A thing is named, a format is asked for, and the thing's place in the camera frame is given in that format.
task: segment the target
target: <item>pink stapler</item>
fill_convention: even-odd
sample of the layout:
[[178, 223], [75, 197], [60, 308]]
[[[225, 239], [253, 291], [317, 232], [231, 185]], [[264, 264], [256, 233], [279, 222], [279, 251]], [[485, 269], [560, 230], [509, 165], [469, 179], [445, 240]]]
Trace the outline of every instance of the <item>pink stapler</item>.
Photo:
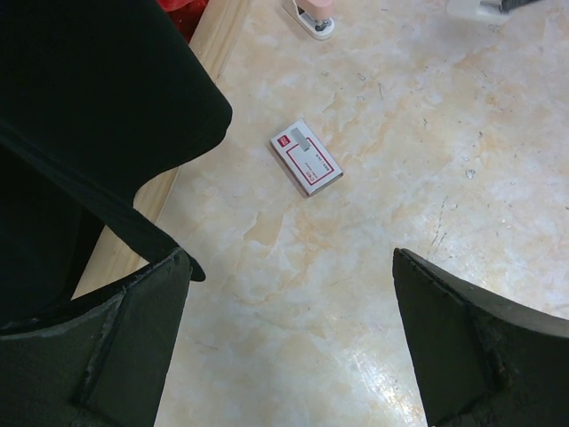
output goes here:
[[285, 0], [284, 8], [316, 40], [325, 40], [332, 35], [333, 0]]

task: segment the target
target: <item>white object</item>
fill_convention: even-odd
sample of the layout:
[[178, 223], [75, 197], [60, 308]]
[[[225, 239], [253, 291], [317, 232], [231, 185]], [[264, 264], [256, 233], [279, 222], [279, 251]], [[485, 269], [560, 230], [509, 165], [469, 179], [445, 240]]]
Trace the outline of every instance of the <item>white object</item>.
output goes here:
[[332, 36], [336, 27], [333, 0], [284, 0], [284, 8], [316, 40]]
[[500, 10], [501, 0], [448, 0], [449, 15], [465, 20], [477, 20], [491, 25], [501, 25], [509, 19], [509, 12]]
[[309, 197], [344, 174], [304, 120], [286, 128], [270, 144]]

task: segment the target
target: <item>beige marble surface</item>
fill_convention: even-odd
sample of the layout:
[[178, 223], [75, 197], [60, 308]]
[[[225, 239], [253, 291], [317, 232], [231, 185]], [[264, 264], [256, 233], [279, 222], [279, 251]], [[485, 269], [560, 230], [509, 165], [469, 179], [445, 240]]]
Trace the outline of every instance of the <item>beige marble surface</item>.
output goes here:
[[[159, 225], [204, 266], [156, 425], [424, 426], [395, 247], [569, 318], [569, 6], [503, 28], [441, 0], [337, 1], [309, 38], [256, 0], [220, 88], [227, 140]], [[299, 117], [345, 176], [304, 198], [268, 140]]]

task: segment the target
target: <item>wooden edge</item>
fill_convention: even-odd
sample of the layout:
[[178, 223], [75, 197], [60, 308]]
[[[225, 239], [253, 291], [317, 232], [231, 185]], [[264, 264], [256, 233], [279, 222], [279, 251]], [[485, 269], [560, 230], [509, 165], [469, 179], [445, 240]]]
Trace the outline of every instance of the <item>wooden edge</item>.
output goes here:
[[[251, 1], [210, 0], [189, 43], [190, 49], [215, 83], [219, 80], [243, 28]], [[179, 168], [158, 175], [136, 194], [134, 207], [154, 223], [164, 210], [178, 171]], [[105, 227], [73, 298], [123, 278], [136, 271], [143, 263], [144, 260]]]

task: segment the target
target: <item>red logo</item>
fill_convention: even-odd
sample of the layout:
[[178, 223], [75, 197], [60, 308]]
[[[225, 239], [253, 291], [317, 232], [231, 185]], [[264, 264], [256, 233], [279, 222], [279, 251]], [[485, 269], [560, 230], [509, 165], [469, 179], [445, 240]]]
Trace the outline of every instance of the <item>red logo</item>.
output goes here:
[[283, 135], [278, 139], [278, 143], [281, 144], [281, 147], [286, 147], [288, 144], [291, 143], [291, 140], [289, 139], [288, 136]]

